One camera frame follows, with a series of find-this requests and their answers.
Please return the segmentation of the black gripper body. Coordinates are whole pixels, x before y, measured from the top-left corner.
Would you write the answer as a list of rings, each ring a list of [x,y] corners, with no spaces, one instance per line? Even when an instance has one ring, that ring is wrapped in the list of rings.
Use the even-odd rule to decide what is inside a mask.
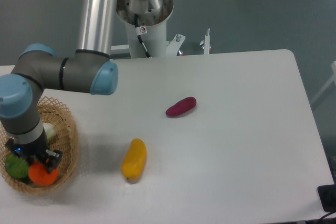
[[[33,141],[30,141],[28,143],[14,138],[14,153],[18,157],[34,157],[40,163],[45,165],[48,159],[48,154],[46,152],[47,149],[48,143],[45,130],[42,130],[39,137],[34,138]]]

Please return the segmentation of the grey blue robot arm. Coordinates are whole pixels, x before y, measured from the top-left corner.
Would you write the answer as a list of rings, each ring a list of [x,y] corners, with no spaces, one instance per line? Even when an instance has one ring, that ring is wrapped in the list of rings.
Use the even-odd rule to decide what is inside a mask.
[[[7,148],[36,158],[46,172],[59,165],[62,152],[50,150],[37,104],[45,89],[110,95],[118,67],[110,61],[112,21],[117,0],[83,0],[78,48],[73,58],[57,57],[43,44],[26,48],[10,74],[1,76],[1,124]]]

